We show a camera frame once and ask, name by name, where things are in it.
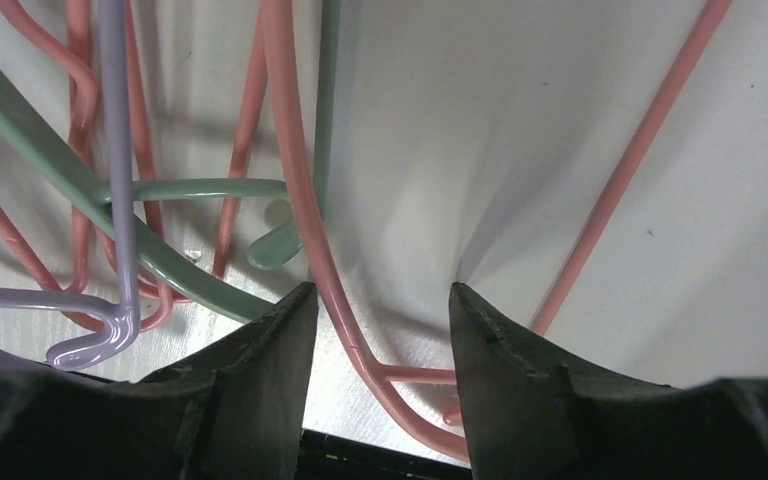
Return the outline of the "lilac plastic hanger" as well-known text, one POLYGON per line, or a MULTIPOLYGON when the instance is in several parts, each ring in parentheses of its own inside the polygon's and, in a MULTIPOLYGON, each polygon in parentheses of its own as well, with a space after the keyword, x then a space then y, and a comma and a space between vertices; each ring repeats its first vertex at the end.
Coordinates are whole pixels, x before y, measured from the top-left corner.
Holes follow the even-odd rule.
POLYGON ((77 312, 95 315, 101 320, 98 331, 49 348, 46 353, 48 364, 64 371, 88 368, 122 353, 140 332, 124 14, 122 1, 104 1, 99 6, 103 105, 109 141, 119 301, 112 304, 79 293, 0 289, 0 308, 77 312))

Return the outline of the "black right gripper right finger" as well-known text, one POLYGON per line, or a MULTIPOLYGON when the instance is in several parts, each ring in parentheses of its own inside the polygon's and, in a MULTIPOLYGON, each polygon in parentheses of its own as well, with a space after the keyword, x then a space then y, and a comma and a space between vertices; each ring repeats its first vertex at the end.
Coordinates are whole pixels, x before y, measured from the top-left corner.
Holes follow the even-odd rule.
POLYGON ((587 361, 452 285, 477 479, 768 479, 768 378, 680 389, 587 361))

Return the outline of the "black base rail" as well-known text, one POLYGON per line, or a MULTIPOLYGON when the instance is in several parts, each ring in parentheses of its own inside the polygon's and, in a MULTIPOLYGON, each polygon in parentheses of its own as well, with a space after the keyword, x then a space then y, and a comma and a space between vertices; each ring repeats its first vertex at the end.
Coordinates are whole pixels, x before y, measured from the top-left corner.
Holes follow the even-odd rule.
POLYGON ((470 480, 469 468, 304 429, 295 479, 470 480))

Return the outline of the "green plastic hanger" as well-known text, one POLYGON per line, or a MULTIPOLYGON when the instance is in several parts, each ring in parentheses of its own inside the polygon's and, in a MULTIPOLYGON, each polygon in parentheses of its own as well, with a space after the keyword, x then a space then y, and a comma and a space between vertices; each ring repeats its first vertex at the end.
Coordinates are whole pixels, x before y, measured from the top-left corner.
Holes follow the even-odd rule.
MULTIPOLYGON (((261 1, 264 40, 266 44, 267 67, 275 68, 279 60, 272 47, 280 39, 284 45, 294 33, 291 1, 261 1), (272 7, 282 6, 290 13, 276 20, 272 7)), ((335 80, 334 69, 326 73, 326 66, 336 65, 336 43, 338 41, 340 1, 324 1, 321 20, 320 46, 320 86, 326 80, 335 80)), ((317 107, 327 106, 325 123, 319 122, 320 109, 317 110, 317 126, 313 155, 313 187, 316 192, 327 193, 327 181, 330 171, 330 142, 332 138, 333 88, 329 94, 318 93, 317 107)), ((112 190, 108 183, 85 165, 79 156, 50 127, 33 106, 0 69, 0 133, 7 139, 25 160, 30 163, 46 180, 52 184, 67 200, 78 208, 92 223, 107 235, 113 235, 113 218, 108 204, 112 201, 112 190)), ((271 194, 287 194, 287 187, 282 182, 266 179, 231 179, 206 178, 186 179, 181 181, 136 182, 134 187, 137 201, 185 200, 210 195, 230 195, 245 197, 253 195, 264 197, 271 194)), ((213 277, 206 271, 191 264, 172 249, 158 234, 152 232, 146 224, 136 220, 136 246, 138 261, 153 275, 159 277, 175 291, 187 299, 209 308, 220 315, 234 319, 242 324, 248 323, 266 314, 275 303, 258 298, 243 290, 213 277)))

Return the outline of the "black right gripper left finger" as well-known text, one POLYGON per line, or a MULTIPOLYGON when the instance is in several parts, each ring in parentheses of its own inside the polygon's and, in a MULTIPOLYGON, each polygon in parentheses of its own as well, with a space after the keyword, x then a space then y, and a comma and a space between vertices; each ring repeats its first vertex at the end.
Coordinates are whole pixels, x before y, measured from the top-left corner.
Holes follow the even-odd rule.
POLYGON ((301 283, 135 383, 0 350, 0 479, 291 478, 316 317, 301 283))

